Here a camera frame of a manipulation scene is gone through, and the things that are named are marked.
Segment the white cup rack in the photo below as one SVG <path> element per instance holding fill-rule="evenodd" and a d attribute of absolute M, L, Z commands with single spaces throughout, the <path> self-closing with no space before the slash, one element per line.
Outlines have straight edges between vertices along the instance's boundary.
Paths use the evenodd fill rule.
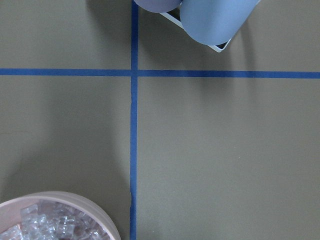
<path fill-rule="evenodd" d="M 184 27 L 181 23 L 181 18 L 180 18 L 180 6 L 176 7 L 175 9 L 168 11 L 168 12 L 161 12 L 160 15 L 165 17 L 167 20 L 175 24 L 176 26 L 180 27 L 181 29 L 184 30 Z M 212 50 L 216 51 L 217 53 L 221 53 L 230 43 L 232 39 L 229 39 L 227 42 L 218 44 L 218 45 L 207 45 L 209 48 Z"/>

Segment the blue-grey cup on rack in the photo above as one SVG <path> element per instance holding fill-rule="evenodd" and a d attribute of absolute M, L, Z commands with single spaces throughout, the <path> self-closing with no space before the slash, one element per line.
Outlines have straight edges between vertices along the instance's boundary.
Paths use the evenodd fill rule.
<path fill-rule="evenodd" d="M 257 0 L 184 0 L 180 21 L 195 41 L 221 45 L 237 33 L 257 4 Z"/>

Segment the pink bowl with ice cubes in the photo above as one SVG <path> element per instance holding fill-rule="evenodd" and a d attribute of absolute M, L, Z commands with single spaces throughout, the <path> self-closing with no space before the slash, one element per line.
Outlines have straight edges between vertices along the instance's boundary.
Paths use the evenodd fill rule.
<path fill-rule="evenodd" d="M 109 215 L 93 201 L 70 192 L 45 191 L 0 205 L 2 240 L 119 240 Z"/>

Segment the purple cup on rack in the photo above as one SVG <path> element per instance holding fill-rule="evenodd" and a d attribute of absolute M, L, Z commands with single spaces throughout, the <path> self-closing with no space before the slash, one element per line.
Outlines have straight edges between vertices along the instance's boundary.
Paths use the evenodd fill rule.
<path fill-rule="evenodd" d="M 182 0 L 134 0 L 142 9 L 152 13 L 165 13 L 177 8 Z"/>

